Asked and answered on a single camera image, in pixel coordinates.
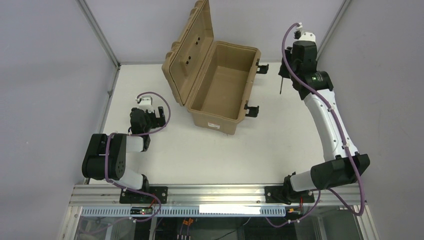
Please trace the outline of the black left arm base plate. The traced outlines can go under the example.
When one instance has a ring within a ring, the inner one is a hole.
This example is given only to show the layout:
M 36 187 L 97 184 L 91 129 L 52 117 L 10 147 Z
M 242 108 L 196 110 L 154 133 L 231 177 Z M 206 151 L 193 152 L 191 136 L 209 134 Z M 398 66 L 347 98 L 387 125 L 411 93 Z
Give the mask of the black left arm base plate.
M 148 193 L 156 196 L 162 204 L 166 204 L 168 201 L 168 190 L 167 186 L 150 186 Z M 120 204 L 150 204 L 153 200 L 155 199 L 149 195 L 128 190 L 122 190 L 119 196 Z

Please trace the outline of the black yellow screwdriver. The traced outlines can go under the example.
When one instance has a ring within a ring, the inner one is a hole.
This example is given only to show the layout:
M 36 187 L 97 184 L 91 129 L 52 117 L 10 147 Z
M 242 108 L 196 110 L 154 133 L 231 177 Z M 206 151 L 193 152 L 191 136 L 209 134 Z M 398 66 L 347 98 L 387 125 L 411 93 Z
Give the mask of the black yellow screwdriver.
M 280 95 L 282 94 L 282 90 L 283 90 L 283 83 L 284 83 L 284 78 L 282 77 L 282 78 L 281 78 L 281 81 L 280 81 L 280 88 L 279 88 L 279 94 L 280 94 Z

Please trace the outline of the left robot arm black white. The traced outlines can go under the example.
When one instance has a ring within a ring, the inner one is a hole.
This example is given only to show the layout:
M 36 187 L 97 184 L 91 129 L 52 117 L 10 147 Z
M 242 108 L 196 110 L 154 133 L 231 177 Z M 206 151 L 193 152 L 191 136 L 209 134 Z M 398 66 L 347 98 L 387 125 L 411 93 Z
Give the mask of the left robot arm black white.
M 127 153 L 146 152 L 150 146 L 150 130 L 166 124 L 164 108 L 155 110 L 134 107 L 130 112 L 130 132 L 113 136 L 95 133 L 91 136 L 81 166 L 85 178 L 109 180 L 124 188 L 150 192 L 148 178 L 127 166 Z

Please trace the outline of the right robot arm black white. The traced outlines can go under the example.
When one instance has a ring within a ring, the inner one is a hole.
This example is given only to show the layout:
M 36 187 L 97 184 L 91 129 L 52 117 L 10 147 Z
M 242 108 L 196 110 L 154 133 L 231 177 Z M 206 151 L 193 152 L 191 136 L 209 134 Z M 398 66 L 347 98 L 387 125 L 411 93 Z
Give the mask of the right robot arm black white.
M 310 190 L 327 190 L 358 181 L 354 168 L 362 175 L 370 165 L 350 139 L 338 111 L 334 86 L 329 74 L 317 70 L 317 46 L 298 40 L 284 51 L 279 75 L 289 78 L 312 115 L 323 149 L 324 162 L 303 173 L 284 178 L 280 199 L 286 203 L 305 201 Z

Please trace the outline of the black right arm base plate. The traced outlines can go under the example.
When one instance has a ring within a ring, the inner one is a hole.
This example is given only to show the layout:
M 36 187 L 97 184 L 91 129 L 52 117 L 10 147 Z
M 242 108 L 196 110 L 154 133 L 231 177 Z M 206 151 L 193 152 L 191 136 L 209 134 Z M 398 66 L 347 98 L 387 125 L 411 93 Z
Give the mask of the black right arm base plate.
M 308 190 L 294 191 L 289 185 L 268 185 L 264 187 L 265 202 L 267 204 L 300 204 L 314 203 L 314 194 Z

